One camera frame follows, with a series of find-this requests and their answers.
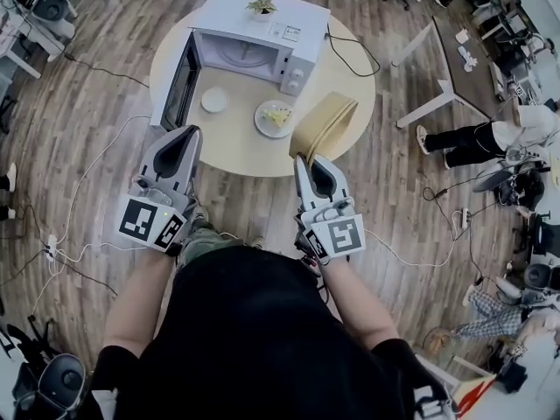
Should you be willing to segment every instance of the black shirt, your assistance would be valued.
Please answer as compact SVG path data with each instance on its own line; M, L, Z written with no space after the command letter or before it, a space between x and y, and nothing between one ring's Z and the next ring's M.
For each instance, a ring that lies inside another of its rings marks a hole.
M301 262L239 246L180 270L157 337L101 350L91 389L118 390L117 419L404 419L426 385L444 395L403 340L360 346Z

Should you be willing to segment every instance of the white plate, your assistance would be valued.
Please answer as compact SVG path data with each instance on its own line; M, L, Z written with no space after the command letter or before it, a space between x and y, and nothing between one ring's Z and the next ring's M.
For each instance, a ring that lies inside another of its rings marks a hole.
M228 103L228 94L221 87L209 88L200 99L202 107L211 114L218 114L226 110Z
M255 126L261 132L261 134L270 138L284 138L291 134L294 130L293 123L290 122L290 116L285 121L285 123L278 128L275 123L270 120L265 114L265 110L274 109L288 109L291 112L291 105L287 102L270 100L265 101L261 104L255 111Z

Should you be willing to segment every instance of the white cable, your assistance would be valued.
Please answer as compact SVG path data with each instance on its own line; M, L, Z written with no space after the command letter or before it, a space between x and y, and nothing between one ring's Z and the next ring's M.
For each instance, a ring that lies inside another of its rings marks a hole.
M442 266L445 266L447 264L447 262L449 262L449 259L452 256L452 252L453 252L453 246L455 246L455 242L457 241L455 238L457 238L457 227L455 226L455 220L453 218L453 216L456 213L461 213L459 210L455 210L453 212L453 214L451 215L451 224L453 225L453 237L451 238L451 248L449 249L449 254L447 255L447 258L445 258L445 261L442 262L441 264L421 264L421 263L413 263L413 262L407 262L405 260L403 260L384 240L382 240L379 236L377 236L377 234L375 234L374 232L372 232L371 230L367 230L366 228L364 228L364 230L366 232L368 232L370 235L373 235L378 242L380 242L383 246L385 246L390 252L391 254L393 254L401 263L407 264L408 266L417 266L417 267L421 267L421 266L429 266L431 268L441 268Z
M132 120L135 120L137 118L151 118L149 115L135 115L132 116L131 118L129 118L126 122L124 122L124 125L119 129L119 132L116 134L116 137L113 138L113 140L111 141L111 143L109 143L105 149L99 154L99 156L97 156L97 158L91 163L91 165L87 168L86 172L84 172L84 175L80 178L80 180L78 181L78 186L76 186L76 189L73 192L73 196L72 196L72 201L70 202L70 209L68 210L68 217L66 219L66 231L64 232L64 235L62 235L62 238L60 238L57 241L57 245L61 244L64 239L67 237L68 235L68 229L70 228L70 217L72 216L72 208L74 207L74 201L76 199L76 194L78 194L78 190L80 189L80 185L81 182L83 181L83 179L86 178L86 176L88 175L89 171L93 168L93 166L95 165L95 163L101 158L101 156L103 154L105 154L105 152L111 147L113 146L113 143L116 141L116 139L121 135L121 132L123 132L125 126Z
M103 246L110 246L111 248L121 250L122 252L128 252L130 250L143 250L147 248L119 248L115 244L111 244L110 242L102 242L101 244L86 244L84 248L81 250L80 256L77 260L70 258L63 249L57 249L57 254L64 256L65 260L69 260L72 263L79 263L84 256L84 252L87 248L101 248Z
M56 277L58 277L60 274L62 274L62 272L64 272L64 269L67 266L67 261L66 259L64 260L64 266L62 266L61 270L52 272L51 271L51 262L49 261L49 274L51 274L51 276L49 277L49 279L46 281L45 286L43 286L43 289L41 290L41 292L38 294L37 300L35 300L35 305L33 306L33 310L31 311L31 315L35 314L35 310L37 310L37 305L39 304L39 300L43 297L43 294L45 293L46 287L49 285L49 283L54 280Z

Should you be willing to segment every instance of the black sleeve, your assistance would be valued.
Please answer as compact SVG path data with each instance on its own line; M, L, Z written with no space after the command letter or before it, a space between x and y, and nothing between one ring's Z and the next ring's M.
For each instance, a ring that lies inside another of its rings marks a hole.
M102 420L97 401L92 390L117 389L123 392L134 381L138 358L121 346L106 346L99 353L95 371L89 384L87 396L80 408L80 419Z
M431 386L436 398L440 400L447 398L444 387L439 383L436 377L420 363L405 340L385 340L381 344L378 344L371 353L398 368L407 380L407 383L414 389Z

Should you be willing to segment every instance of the wooden tabletop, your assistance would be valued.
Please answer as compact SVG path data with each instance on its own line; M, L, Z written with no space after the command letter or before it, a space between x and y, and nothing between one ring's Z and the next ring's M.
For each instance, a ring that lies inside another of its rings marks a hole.
M458 51L459 42L455 39L458 29L452 27L446 20L437 17L433 19L444 48L445 61L449 68L455 95L463 98L488 118L495 117L500 111L502 103L494 95L490 59L486 52L476 39L469 35L469 40L464 43L464 47L479 63L470 73L467 73L463 68L465 60ZM503 113L498 115L497 119L505 119L502 116Z

